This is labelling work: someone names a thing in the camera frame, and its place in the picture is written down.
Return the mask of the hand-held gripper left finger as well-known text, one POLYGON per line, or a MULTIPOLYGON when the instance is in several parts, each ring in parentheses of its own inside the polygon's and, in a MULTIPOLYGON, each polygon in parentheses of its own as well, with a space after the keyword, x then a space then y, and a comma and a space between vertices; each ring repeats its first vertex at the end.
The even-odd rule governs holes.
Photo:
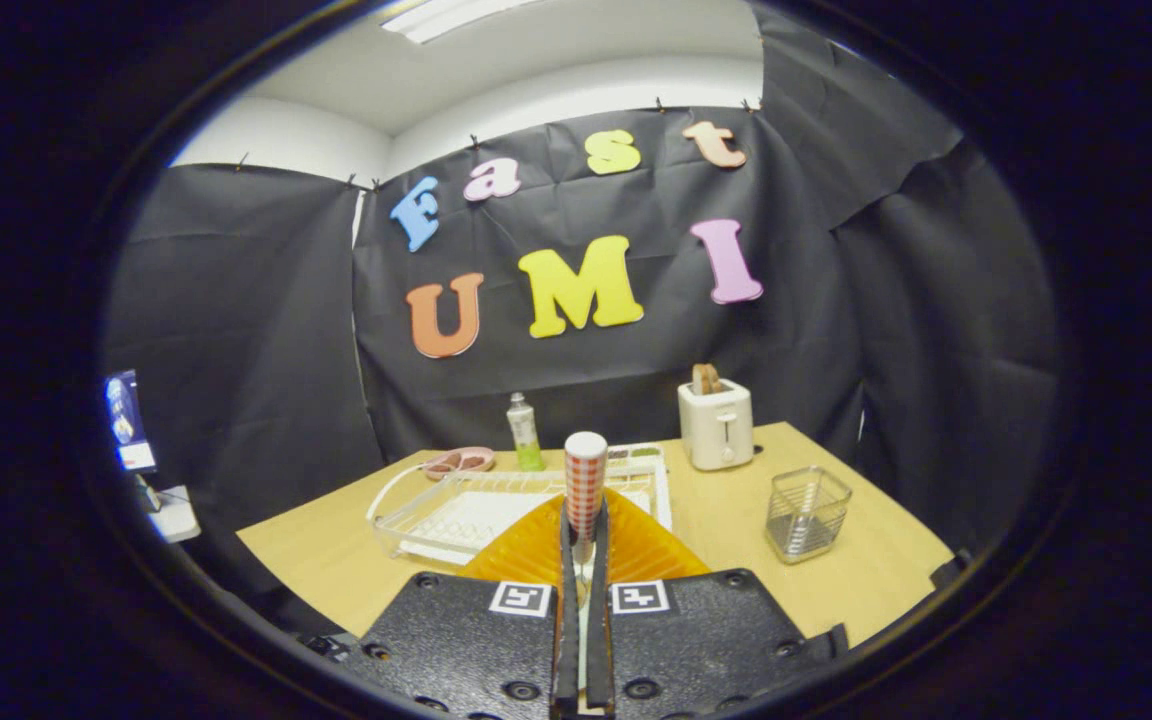
POLYGON ((462 571, 407 579, 362 634, 351 670, 407 719, 573 715, 579 602, 562 498, 526 511, 462 571))

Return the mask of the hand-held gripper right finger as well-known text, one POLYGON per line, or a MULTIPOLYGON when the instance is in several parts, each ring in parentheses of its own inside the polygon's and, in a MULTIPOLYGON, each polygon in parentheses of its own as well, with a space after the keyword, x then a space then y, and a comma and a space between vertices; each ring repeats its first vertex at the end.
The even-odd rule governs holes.
POLYGON ((596 520, 586 702, 612 719, 702 719, 804 683, 849 651, 844 624, 806 635, 753 571, 613 582, 616 511, 596 520))

